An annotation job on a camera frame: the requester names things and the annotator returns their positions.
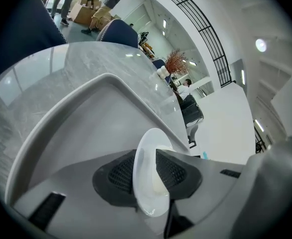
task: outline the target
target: black chair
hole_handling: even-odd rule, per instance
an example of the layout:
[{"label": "black chair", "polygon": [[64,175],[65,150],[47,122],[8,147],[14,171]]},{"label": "black chair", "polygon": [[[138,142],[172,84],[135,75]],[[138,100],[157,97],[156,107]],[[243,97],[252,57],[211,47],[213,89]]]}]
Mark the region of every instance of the black chair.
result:
[{"label": "black chair", "polygon": [[121,19],[113,19],[97,36],[96,41],[113,42],[138,48],[138,34]]},{"label": "black chair", "polygon": [[186,126],[196,120],[199,122],[204,119],[203,113],[192,95],[186,97],[184,104],[180,104],[180,108]]},{"label": "black chair", "polygon": [[27,56],[66,43],[42,0],[20,0],[0,35],[0,74]]}]

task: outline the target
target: blue chair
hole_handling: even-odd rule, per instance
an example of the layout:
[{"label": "blue chair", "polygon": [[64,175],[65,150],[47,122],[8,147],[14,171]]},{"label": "blue chair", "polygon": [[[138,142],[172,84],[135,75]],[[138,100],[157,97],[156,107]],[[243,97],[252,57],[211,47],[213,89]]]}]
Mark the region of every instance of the blue chair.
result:
[{"label": "blue chair", "polygon": [[97,36],[96,41],[113,42],[138,48],[138,34],[121,19],[113,19]]},{"label": "blue chair", "polygon": [[[161,68],[162,66],[165,66],[166,63],[162,60],[162,59],[157,59],[157,60],[154,60],[152,61],[152,63],[154,64],[154,66],[159,69]],[[171,78],[171,75],[167,76],[165,78],[165,80],[169,83],[170,82],[170,78]]]},{"label": "blue chair", "polygon": [[0,74],[27,56],[66,43],[42,0],[20,0],[0,35]]}]

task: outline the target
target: black mesh grille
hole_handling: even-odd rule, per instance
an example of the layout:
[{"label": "black mesh grille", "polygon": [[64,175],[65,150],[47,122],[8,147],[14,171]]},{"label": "black mesh grille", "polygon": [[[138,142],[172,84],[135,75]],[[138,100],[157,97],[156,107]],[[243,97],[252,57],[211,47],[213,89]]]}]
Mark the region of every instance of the black mesh grille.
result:
[{"label": "black mesh grille", "polygon": [[132,193],[132,171],[135,156],[131,156],[112,168],[108,175],[109,181],[118,189]]},{"label": "black mesh grille", "polygon": [[45,230],[64,200],[64,195],[51,193],[32,214],[29,221]]},{"label": "black mesh grille", "polygon": [[227,176],[234,177],[234,178],[239,178],[241,175],[241,173],[239,173],[239,172],[235,172],[235,171],[228,170],[228,169],[224,169],[220,173],[225,174]]},{"label": "black mesh grille", "polygon": [[156,165],[157,172],[167,190],[182,183],[187,177],[187,172],[184,168],[160,153],[156,153]]}]

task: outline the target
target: floor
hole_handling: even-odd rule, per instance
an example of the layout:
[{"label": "floor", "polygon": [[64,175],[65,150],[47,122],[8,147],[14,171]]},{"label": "floor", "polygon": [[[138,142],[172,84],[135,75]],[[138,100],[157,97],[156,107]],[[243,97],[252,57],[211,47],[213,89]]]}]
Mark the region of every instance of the floor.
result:
[{"label": "floor", "polygon": [[69,26],[64,26],[60,23],[61,15],[56,14],[54,17],[54,22],[57,27],[61,30],[62,34],[65,36],[66,40],[71,42],[87,42],[87,41],[96,41],[98,33],[92,32],[91,35],[81,33],[82,29],[86,29],[87,26],[80,25],[77,23],[68,20]]}]

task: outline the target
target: light fixture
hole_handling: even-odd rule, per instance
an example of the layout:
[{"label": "light fixture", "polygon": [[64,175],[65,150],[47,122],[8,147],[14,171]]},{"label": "light fixture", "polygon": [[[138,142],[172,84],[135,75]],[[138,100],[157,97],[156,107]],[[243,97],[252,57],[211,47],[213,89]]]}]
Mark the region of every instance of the light fixture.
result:
[{"label": "light fixture", "polygon": [[261,52],[264,52],[266,51],[266,43],[264,40],[262,39],[257,39],[256,42],[255,42],[255,45],[256,45],[256,48],[261,51]]},{"label": "light fixture", "polygon": [[10,83],[11,83],[11,80],[12,80],[12,78],[11,78],[10,76],[8,76],[8,77],[5,79],[4,83],[5,83],[5,84],[10,84]]},{"label": "light fixture", "polygon": [[259,128],[261,129],[261,131],[264,132],[264,129],[262,128],[261,124],[257,121],[257,119],[255,120],[255,123],[259,126]]},{"label": "light fixture", "polygon": [[242,73],[242,83],[243,83],[243,85],[245,85],[245,76],[244,76],[244,71],[242,70],[242,71],[241,71],[241,73]]}]

